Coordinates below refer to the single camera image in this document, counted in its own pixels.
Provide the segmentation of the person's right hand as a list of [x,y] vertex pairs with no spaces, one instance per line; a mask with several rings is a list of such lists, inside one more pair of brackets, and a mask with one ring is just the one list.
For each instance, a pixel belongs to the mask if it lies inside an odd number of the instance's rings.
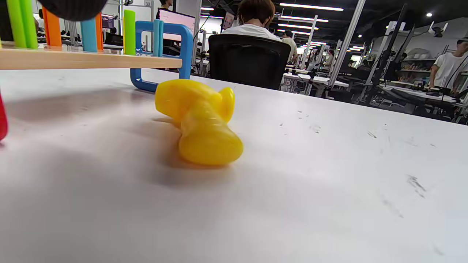
[[40,0],[43,8],[64,20],[80,22],[95,18],[106,0]]

